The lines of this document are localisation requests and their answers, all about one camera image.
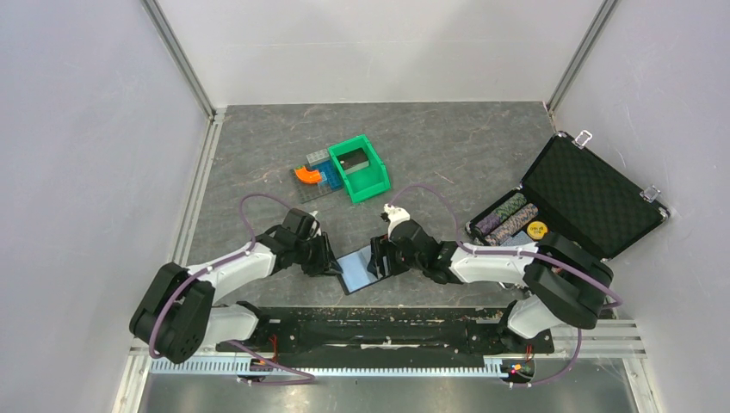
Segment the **black leather card holder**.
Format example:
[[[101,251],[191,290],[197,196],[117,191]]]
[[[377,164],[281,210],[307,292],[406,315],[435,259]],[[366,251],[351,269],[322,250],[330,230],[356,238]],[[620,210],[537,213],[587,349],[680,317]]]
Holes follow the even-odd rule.
[[[370,258],[370,246],[363,247],[337,259],[343,272],[337,276],[343,292],[351,295],[381,280],[369,280],[366,272],[366,265]]]

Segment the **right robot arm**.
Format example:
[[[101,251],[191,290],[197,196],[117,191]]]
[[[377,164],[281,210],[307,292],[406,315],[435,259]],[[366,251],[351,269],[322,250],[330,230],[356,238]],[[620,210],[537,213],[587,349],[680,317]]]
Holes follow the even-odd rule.
[[[499,344],[518,351],[544,330],[568,324],[596,327],[612,271],[558,233],[517,246],[438,241],[415,220],[373,237],[367,264],[378,278],[418,271],[437,284],[495,282],[525,287],[530,295],[509,305],[497,328]]]

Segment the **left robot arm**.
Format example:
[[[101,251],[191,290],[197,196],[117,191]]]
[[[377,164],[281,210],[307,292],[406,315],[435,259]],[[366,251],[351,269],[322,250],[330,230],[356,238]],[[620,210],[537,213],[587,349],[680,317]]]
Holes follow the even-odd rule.
[[[131,316],[129,331],[147,344],[153,358],[175,364],[201,347],[228,340],[260,350],[270,339],[261,311],[251,304],[220,301],[293,265],[309,276],[342,273],[328,235],[313,215],[298,208],[290,209],[279,225],[222,257],[190,267],[165,263]]]

